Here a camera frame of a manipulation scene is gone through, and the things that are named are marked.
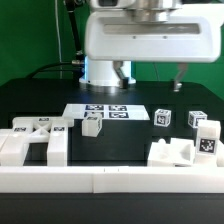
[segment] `white box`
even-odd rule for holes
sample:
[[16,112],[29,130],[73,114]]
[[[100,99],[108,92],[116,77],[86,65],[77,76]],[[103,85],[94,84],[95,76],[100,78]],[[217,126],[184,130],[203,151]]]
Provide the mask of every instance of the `white box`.
[[189,111],[188,124],[192,128],[198,128],[199,120],[207,120],[208,115],[203,111]]
[[102,115],[88,114],[82,121],[82,136],[97,137],[102,129]]
[[171,110],[158,109],[154,116],[154,125],[167,127],[171,120]]

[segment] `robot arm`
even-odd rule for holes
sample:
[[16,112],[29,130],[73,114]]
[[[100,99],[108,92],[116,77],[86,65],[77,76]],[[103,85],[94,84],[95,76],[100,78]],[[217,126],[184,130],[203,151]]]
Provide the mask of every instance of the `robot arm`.
[[89,17],[86,53],[94,60],[213,62],[220,55],[223,4],[116,1]]

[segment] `white cube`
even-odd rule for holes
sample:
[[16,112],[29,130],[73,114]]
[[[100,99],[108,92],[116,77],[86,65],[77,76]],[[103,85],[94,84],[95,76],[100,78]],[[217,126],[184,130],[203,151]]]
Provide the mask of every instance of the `white cube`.
[[219,121],[200,120],[196,139],[196,154],[216,155],[220,133],[221,125]]
[[154,125],[167,127],[171,120],[171,110],[158,109],[154,116]]
[[97,137],[102,129],[102,114],[88,114],[82,121],[82,135],[89,137]]
[[198,128],[199,120],[207,120],[207,114],[203,111],[189,111],[188,124],[192,128]]

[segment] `green backdrop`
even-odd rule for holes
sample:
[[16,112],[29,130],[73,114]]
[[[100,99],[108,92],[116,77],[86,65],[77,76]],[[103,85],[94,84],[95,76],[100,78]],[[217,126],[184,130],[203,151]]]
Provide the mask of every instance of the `green backdrop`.
[[[73,39],[63,0],[58,0],[58,4],[63,61],[70,61],[75,55]],[[54,7],[54,0],[0,1],[0,85],[59,61]],[[76,15],[83,44],[88,7],[77,9]],[[221,57],[211,64],[190,64],[184,81],[201,83],[224,99],[224,29],[222,33]],[[175,63],[156,65],[161,81],[171,80],[177,74]],[[137,80],[156,81],[152,63],[135,63],[133,68]],[[49,76],[59,78],[59,74]]]

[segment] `black tabletop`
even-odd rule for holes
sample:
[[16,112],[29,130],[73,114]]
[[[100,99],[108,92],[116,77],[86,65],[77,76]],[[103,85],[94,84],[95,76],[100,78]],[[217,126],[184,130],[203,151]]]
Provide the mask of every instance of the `black tabletop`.
[[[189,111],[203,111],[222,126],[224,120],[224,101],[195,83],[183,83],[174,93],[168,82],[137,82],[133,89],[106,94],[81,90],[71,80],[16,79],[0,87],[0,102],[0,128],[11,128],[19,116],[61,116],[68,103],[145,106],[150,121],[104,120],[97,141],[83,141],[76,120],[69,166],[145,166],[152,141],[195,139]],[[167,128],[153,125],[159,108],[172,111]],[[45,153],[37,159],[40,165],[46,165]],[[25,165],[36,162],[28,155]],[[3,223],[222,223],[223,211],[223,194],[0,194]]]

